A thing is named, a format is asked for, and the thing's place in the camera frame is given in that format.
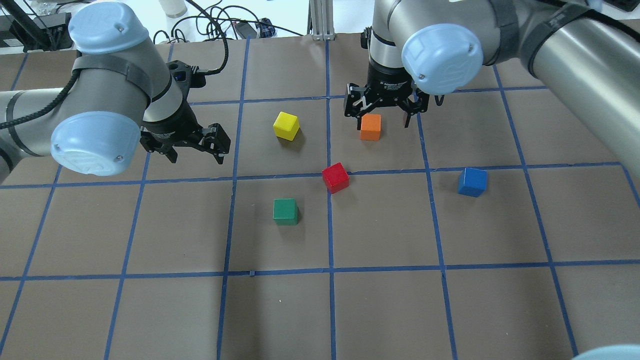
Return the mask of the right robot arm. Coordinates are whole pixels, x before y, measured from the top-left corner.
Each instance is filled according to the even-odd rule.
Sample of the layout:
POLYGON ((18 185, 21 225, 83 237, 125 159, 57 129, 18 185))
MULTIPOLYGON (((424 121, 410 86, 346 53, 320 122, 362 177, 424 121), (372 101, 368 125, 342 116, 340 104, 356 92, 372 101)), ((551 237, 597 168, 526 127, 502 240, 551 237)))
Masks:
POLYGON ((409 125, 431 97, 441 104, 483 66, 519 59, 639 175, 639 32, 596 0, 377 0, 361 47, 367 82, 347 85, 346 117, 399 107, 409 125))

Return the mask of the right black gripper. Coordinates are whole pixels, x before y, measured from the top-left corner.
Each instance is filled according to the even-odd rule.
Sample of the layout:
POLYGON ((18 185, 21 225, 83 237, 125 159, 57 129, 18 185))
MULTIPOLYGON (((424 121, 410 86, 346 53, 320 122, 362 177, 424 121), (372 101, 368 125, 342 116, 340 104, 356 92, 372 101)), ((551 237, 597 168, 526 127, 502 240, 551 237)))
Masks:
POLYGON ((411 118, 428 111, 430 94, 415 92, 412 77, 404 67, 388 67, 379 63, 368 64, 366 86, 347 84, 343 98, 343 114, 356 119, 361 130, 366 114, 382 107, 396 105, 404 112, 403 127, 408 128, 411 118))

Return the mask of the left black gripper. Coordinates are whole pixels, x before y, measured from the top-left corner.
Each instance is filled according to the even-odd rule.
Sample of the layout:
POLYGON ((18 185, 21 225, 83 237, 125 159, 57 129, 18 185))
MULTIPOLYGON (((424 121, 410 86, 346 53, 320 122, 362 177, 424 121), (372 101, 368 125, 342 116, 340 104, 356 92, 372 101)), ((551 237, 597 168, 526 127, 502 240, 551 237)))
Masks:
POLYGON ((175 147, 186 145, 199 152, 212 155, 220 166, 229 154, 232 141, 220 123, 208 127, 199 125, 187 102, 167 118, 160 121, 142 121, 146 131, 140 132, 139 143, 147 153, 164 155, 170 163, 178 162, 175 147))

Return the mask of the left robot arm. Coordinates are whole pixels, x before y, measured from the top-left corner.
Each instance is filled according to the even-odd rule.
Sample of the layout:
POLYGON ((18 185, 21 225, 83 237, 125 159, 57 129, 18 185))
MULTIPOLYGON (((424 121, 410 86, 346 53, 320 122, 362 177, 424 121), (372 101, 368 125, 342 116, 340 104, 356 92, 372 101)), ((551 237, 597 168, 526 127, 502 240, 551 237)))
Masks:
POLYGON ((178 161, 177 147, 218 164, 231 139, 219 123, 204 127, 188 103, 190 89, 220 69, 164 62, 135 12, 117 1, 90 4, 71 18, 79 56, 62 88, 1 93, 1 180, 26 158, 52 157, 80 174, 123 173, 138 146, 178 161))

